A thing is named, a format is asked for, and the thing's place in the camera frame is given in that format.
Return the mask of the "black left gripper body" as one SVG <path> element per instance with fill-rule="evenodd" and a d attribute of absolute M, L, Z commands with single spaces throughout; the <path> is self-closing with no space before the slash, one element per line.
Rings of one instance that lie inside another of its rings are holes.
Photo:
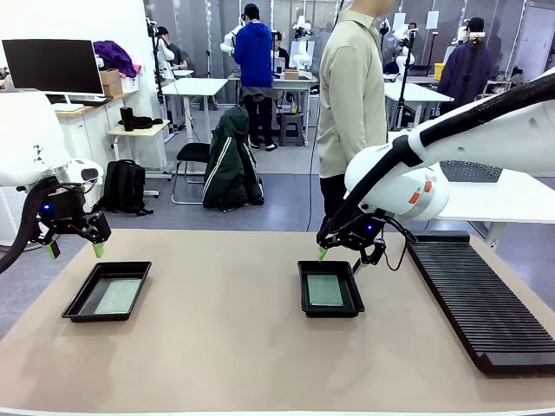
<path fill-rule="evenodd" d="M 55 234 L 83 234 L 87 230 L 85 202 L 83 194 L 76 191 L 49 195 L 40 204 L 37 220 Z"/>

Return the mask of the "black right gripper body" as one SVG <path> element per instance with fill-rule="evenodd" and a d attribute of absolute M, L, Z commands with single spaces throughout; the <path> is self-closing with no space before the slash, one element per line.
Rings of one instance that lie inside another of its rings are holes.
<path fill-rule="evenodd" d="M 385 225 L 382 216 L 365 213 L 345 224 L 334 236 L 334 241 L 350 250 L 364 250 L 373 245 Z"/>

